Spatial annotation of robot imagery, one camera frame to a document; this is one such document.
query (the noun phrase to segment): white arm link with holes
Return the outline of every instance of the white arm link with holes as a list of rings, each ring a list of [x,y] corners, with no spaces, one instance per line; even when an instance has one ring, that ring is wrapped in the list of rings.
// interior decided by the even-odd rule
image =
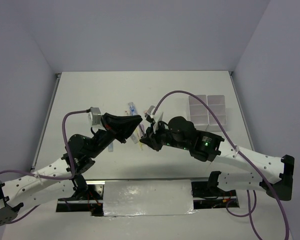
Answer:
[[[69,166],[67,162],[59,158],[49,166],[36,171],[35,174],[37,175],[40,173],[41,175],[51,177],[70,177],[71,172],[67,171],[68,167]],[[7,201],[7,204],[13,208],[19,203],[26,202],[28,198],[31,198],[36,193],[58,183],[58,180],[27,175],[15,180],[4,182],[5,185],[2,187],[2,191],[4,196],[9,197],[9,201]]]
[[[47,188],[27,196],[23,201],[23,207],[19,213],[27,211],[34,206],[57,201],[57,199],[70,198],[74,194],[74,184],[71,180],[55,181],[56,183]]]
[[[236,154],[240,151],[258,167],[270,183],[275,184],[279,182],[281,180],[280,174],[284,173],[285,164],[281,162],[281,157],[267,156],[242,146],[236,146],[236,149],[233,149],[227,140],[220,143],[219,151],[221,154],[213,160],[212,165],[222,163],[249,173],[255,173],[254,168],[240,154]]]

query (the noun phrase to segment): white table surface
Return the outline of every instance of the white table surface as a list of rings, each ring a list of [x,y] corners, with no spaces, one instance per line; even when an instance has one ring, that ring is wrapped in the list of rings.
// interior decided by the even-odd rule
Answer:
[[[102,113],[124,115],[128,102],[138,113],[157,105],[168,92],[184,90],[195,95],[224,95],[228,116],[227,132],[233,141],[251,149],[237,97],[227,71],[133,71],[133,72],[64,72],[55,95],[49,121],[38,155],[36,170],[49,165],[65,153],[61,132],[64,115],[71,111],[99,107]],[[175,116],[188,118],[186,94],[173,94],[160,106],[163,120]],[[143,121],[145,128],[150,124]],[[73,134],[91,136],[87,114],[70,116],[66,123],[68,138]],[[130,139],[126,144],[113,142],[113,152],[106,149],[96,164],[84,173],[86,179],[143,179],[208,177],[210,162],[200,162],[189,152],[163,147],[156,152],[147,146],[140,150]],[[232,171],[229,166],[216,169]]]
[[[55,95],[49,121],[37,159],[40,169],[58,159],[64,151],[61,121],[70,111],[100,107],[103,113],[123,115],[128,102],[142,113],[173,90],[195,95],[225,95],[227,132],[233,141],[251,149],[243,117],[227,71],[151,71],[151,72],[64,72]],[[174,116],[187,117],[188,96],[175,94],[166,99],[160,110],[168,122]],[[68,137],[75,133],[90,135],[87,115],[71,116],[66,124]],[[114,152],[102,152],[96,164],[84,174],[86,179],[193,178],[207,177],[210,171],[240,172],[220,163],[202,163],[187,151],[163,148],[149,150],[127,141],[116,142]],[[237,191],[240,208],[247,209],[245,191]],[[258,192],[253,219],[263,239],[282,240],[284,222],[274,199]],[[257,239],[249,219],[229,215],[225,209],[201,209],[178,216],[91,217],[88,212],[55,213],[57,201],[39,206],[24,220],[7,225],[3,240],[247,240]]]

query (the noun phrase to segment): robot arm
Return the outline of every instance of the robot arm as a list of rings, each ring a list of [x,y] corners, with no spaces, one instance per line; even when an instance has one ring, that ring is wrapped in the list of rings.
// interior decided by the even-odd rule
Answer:
[[[226,173],[213,171],[208,180],[208,187],[218,193],[233,189],[262,190],[272,197],[271,192],[255,170],[236,154],[238,148],[243,152],[272,184],[281,200],[288,201],[292,195],[294,158],[291,156],[270,157],[243,147],[233,149],[229,142],[221,136],[211,132],[196,130],[194,124],[177,116],[165,123],[162,115],[151,118],[146,115],[151,126],[147,128],[145,136],[140,142],[150,148],[160,151],[163,146],[179,148],[189,151],[190,155],[202,162],[219,162],[228,164],[247,173]],[[69,141],[69,148],[74,158],[74,172],[72,179],[56,181],[40,177],[24,176],[15,180],[0,182],[0,226],[9,224],[17,216],[31,207],[60,198],[80,198],[92,192],[95,199],[99,194],[88,185],[82,176],[95,163],[96,158],[113,140],[125,143],[133,131],[142,121],[139,115],[113,116],[108,113],[101,115],[98,108],[91,108],[89,120],[92,127],[99,130],[93,137],[80,134],[73,135]],[[70,159],[64,154],[54,163],[34,172],[51,177],[70,177]]]
[[[213,171],[209,176],[209,188],[219,192],[234,189],[261,190],[273,197],[261,176],[237,154],[240,150],[264,174],[280,200],[291,200],[295,161],[292,156],[272,157],[240,146],[233,149],[223,137],[195,129],[194,124],[182,116],[172,118],[167,124],[162,121],[162,115],[151,116],[151,109],[146,114],[151,126],[147,128],[146,135],[140,142],[156,151],[160,151],[163,146],[179,148],[189,151],[190,155],[199,161],[215,161],[247,171],[240,174]]]
[[[91,168],[96,158],[112,141],[125,143],[131,136],[142,118],[135,116],[114,116],[108,113],[101,115],[98,108],[91,108],[89,119],[92,127],[99,130],[92,138],[80,134],[73,135],[69,141],[69,148],[74,158],[75,175],[69,180],[57,181],[55,179],[40,178],[70,177],[70,159],[64,154],[54,163],[34,172],[33,176],[23,176],[15,180],[0,181],[0,226],[9,224],[17,216],[31,207],[60,198],[80,198],[87,191],[100,199],[99,194],[88,185],[82,176]]]

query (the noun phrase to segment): gray wall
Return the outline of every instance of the gray wall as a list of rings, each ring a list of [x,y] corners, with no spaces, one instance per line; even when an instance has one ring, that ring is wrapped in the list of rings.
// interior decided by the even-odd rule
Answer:
[[[10,0],[55,72],[234,70],[269,0]]]
[[[284,206],[300,240],[300,0],[270,1],[234,81],[256,149],[295,157],[293,197]]]
[[[0,171],[29,171],[54,84],[36,42],[11,6],[0,0]]]

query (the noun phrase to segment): white panel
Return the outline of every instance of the white panel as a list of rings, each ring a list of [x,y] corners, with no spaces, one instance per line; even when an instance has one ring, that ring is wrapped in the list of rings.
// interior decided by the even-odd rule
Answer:
[[[124,71],[63,72],[44,134],[36,168],[47,166],[50,159],[65,153],[61,122],[66,113],[99,107],[103,113],[122,116],[128,103],[134,102],[139,113],[156,105],[168,92],[184,90],[195,95],[224,95],[227,102],[228,129],[233,141],[250,149],[244,121],[227,71]],[[187,117],[189,96],[173,94],[159,108],[163,120]],[[145,127],[150,124],[142,122]],[[91,136],[87,114],[70,116],[66,122],[68,138],[73,134]],[[156,152],[146,146],[143,151],[130,139],[126,144],[113,142],[113,152],[103,151],[86,179],[144,179],[208,177],[210,162],[201,162],[188,151],[163,147]],[[217,170],[228,171],[229,166]]]
[[[190,180],[106,182],[103,212],[105,216],[192,214],[191,191]]]

